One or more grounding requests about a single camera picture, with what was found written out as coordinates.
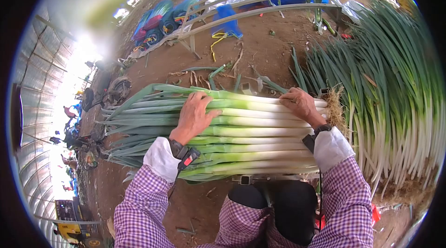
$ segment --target black knee pad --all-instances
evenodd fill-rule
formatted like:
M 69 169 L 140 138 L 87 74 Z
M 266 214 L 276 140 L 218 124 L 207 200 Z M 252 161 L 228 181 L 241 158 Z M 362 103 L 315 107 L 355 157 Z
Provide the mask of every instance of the black knee pad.
M 250 208 L 262 209 L 268 206 L 265 197 L 254 185 L 235 184 L 227 195 L 231 201 Z
M 292 181 L 277 194 L 274 202 L 276 228 L 291 242 L 307 246 L 314 236 L 318 198 L 308 183 Z

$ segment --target bundle of leeks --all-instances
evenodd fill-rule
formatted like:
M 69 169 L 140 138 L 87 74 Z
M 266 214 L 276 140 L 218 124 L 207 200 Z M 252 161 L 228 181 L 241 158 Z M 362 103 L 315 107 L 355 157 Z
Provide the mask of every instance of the bundle of leeks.
M 222 114 L 188 143 L 201 156 L 180 173 L 180 178 L 202 182 L 233 174 L 318 172 L 312 153 L 302 143 L 313 129 L 279 99 L 169 84 L 150 84 L 122 105 L 103 109 L 107 135 L 128 135 L 111 143 L 115 147 L 109 151 L 108 160 L 141 167 L 146 150 L 156 137 L 168 136 L 176 127 L 187 96 L 195 91 L 212 96 L 207 109 L 217 108 Z M 315 106 L 326 114 L 324 100 L 315 99 Z
M 395 193 L 410 179 L 423 178 L 423 188 L 436 183 L 446 151 L 443 72 L 413 6 L 410 15 L 371 0 L 361 24 L 351 26 L 353 39 L 317 43 L 306 67 L 295 60 L 293 75 L 305 91 L 345 88 L 349 140 L 372 196 L 383 181 L 381 198 L 389 182 Z

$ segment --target yellow machine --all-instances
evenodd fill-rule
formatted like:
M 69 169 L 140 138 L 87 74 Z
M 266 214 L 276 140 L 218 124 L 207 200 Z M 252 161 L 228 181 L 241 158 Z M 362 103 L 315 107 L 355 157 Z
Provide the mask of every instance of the yellow machine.
M 58 220 L 84 220 L 78 197 L 73 197 L 73 200 L 55 200 L 54 203 Z M 57 226 L 55 233 L 57 232 L 57 234 L 60 234 L 63 239 L 70 243 L 87 248 L 103 247 L 103 241 L 98 237 L 98 229 L 95 224 L 55 223 L 55 225 Z

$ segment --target metal rack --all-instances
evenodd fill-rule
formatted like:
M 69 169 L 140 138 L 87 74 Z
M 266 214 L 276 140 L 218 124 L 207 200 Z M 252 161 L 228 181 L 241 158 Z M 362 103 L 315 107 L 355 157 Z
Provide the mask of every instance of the metal rack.
M 195 37 L 194 37 L 195 34 L 201 32 L 201 31 L 207 30 L 209 28 L 218 26 L 220 24 L 232 21 L 232 20 L 237 20 L 237 19 L 241 19 L 244 17 L 259 15 L 262 13 L 275 12 L 275 11 L 286 11 L 286 10 L 293 10 L 293 9 L 312 9 L 312 10 L 315 10 L 315 12 L 316 12 L 317 10 L 324 9 L 324 12 L 326 12 L 327 15 L 336 23 L 336 31 L 337 31 L 340 21 L 341 21 L 341 14 L 342 14 L 342 7 L 338 4 L 336 4 L 336 2 L 334 2 L 334 0 L 330 0 L 333 4 L 331 4 L 331 3 L 310 3 L 310 0 L 306 0 L 306 3 L 287 4 L 287 5 L 281 5 L 281 0 L 278 0 L 279 5 L 277 5 L 277 6 L 264 7 L 264 8 L 254 9 L 254 10 L 250 10 L 250 11 L 246 11 L 246 12 L 237 13 L 230 17 L 221 18 L 219 20 L 216 20 L 216 21 L 213 21 L 210 23 L 204 22 L 204 20 L 207 17 L 215 15 L 217 13 L 217 11 L 216 10 L 211 10 L 209 12 L 202 12 L 202 11 L 206 11 L 206 9 L 209 8 L 210 6 L 214 6 L 215 4 L 222 3 L 225 1 L 228 1 L 228 0 L 214 0 L 214 1 L 200 0 L 198 3 L 189 5 L 189 7 L 186 11 L 186 15 L 184 17 L 185 21 L 181 26 L 179 34 L 175 34 L 173 36 L 173 38 L 178 39 L 179 42 L 188 51 L 194 53 L 198 59 L 200 59 L 201 57 L 200 57 L 200 55 L 198 55 L 195 52 Z M 240 7 L 243 5 L 256 3 L 256 2 L 260 2 L 260 1 L 265 1 L 265 0 L 243 0 L 243 1 L 231 4 L 231 6 L 232 6 L 232 8 L 236 8 L 236 7 Z M 196 10 L 193 10 L 193 7 L 197 6 L 197 5 L 199 5 L 200 7 Z M 189 16 L 192 14 L 195 14 L 195 13 L 198 13 L 200 15 L 193 19 L 189 19 Z M 192 25 L 195 22 L 199 22 L 199 21 L 202 21 L 205 24 L 203 26 L 193 29 Z M 191 29 L 187 32 L 184 32 L 184 29 L 187 26 L 190 26 Z M 187 38 L 190 38 L 189 44 L 185 41 Z

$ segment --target right hand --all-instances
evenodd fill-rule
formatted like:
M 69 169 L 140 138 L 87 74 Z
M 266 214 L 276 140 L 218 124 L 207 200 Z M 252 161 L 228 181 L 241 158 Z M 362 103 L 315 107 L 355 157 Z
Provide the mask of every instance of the right hand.
M 221 115 L 221 110 L 211 110 L 206 114 L 206 106 L 212 101 L 203 91 L 191 93 L 180 112 L 178 126 L 172 130 L 169 139 L 186 145 L 193 137 L 203 132 L 213 118 Z
M 316 110 L 315 100 L 301 88 L 291 88 L 288 93 L 279 97 L 283 106 L 289 108 L 293 115 L 308 122 L 313 129 L 327 124 Z

